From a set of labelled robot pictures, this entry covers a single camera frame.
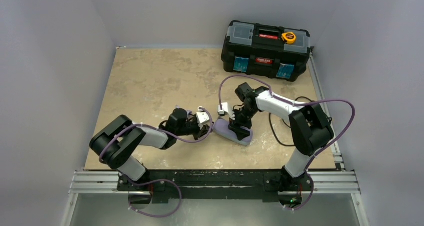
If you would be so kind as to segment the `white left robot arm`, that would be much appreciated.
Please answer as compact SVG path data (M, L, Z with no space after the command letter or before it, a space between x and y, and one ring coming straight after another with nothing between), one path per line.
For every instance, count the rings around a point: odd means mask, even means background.
M133 156L139 146L167 150L177 141L199 143L212 132L213 124L211 114L202 107L196 113L177 107L157 127L120 115L90 140L89 147L101 164L134 183L145 184L150 180L149 170Z

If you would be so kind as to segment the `lavender umbrella case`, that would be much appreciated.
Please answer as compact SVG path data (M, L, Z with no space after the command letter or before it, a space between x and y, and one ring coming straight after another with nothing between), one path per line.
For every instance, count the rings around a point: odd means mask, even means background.
M219 136L221 136L221 137L223 137L227 140L230 140L234 143L237 143L237 144L240 144L240 145L243 145L243 146L248 146L252 142L253 131L251 129L248 129L248 128L246 129L250 133L249 136L246 136L243 139L238 139L236 133L229 129L229 125L230 125L229 121L227 121L224 118L219 117L213 123L212 131L215 134L217 134L217 135L219 135Z

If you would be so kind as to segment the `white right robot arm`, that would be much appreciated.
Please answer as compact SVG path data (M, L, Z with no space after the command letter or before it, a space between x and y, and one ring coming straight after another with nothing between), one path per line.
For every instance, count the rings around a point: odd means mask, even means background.
M328 116L318 104L297 103L271 93L264 86L253 89L246 82L237 87L235 94L242 107L234 111L228 129L239 142L251 136L252 118L258 112L270 113L289 123L295 149L283 171L292 178L303 175L314 153L334 137Z

